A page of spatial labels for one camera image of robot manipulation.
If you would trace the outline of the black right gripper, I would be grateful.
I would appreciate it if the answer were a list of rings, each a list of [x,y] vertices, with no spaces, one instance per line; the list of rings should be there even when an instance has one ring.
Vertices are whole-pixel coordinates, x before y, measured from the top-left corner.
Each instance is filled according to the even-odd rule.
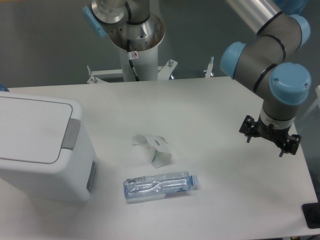
[[[282,157],[283,154],[295,155],[301,142],[299,134],[289,135],[289,128],[275,129],[274,124],[266,125],[261,117],[255,122],[250,115],[244,118],[239,132],[245,135],[247,143],[251,141],[251,138],[263,138],[279,146],[281,149],[279,157]]]

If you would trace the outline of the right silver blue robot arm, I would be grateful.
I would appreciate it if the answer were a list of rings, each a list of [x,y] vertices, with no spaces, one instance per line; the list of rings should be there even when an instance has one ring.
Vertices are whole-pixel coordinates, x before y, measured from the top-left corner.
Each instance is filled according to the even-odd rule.
[[[246,116],[239,131],[248,140],[263,138],[281,154],[295,155],[302,138],[289,130],[308,97],[312,78],[304,66],[287,62],[287,57],[309,39],[310,25],[300,15],[286,15],[272,0],[228,4],[258,37],[252,45],[232,43],[220,60],[227,76],[263,101],[258,119]]]

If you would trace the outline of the left silver robot arm base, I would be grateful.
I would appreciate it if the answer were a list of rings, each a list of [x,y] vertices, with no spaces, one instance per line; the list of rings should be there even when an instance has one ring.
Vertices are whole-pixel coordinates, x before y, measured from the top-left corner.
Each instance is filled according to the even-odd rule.
[[[109,36],[127,52],[150,50],[165,36],[164,24],[151,13],[149,0],[91,0],[82,13],[97,36]]]

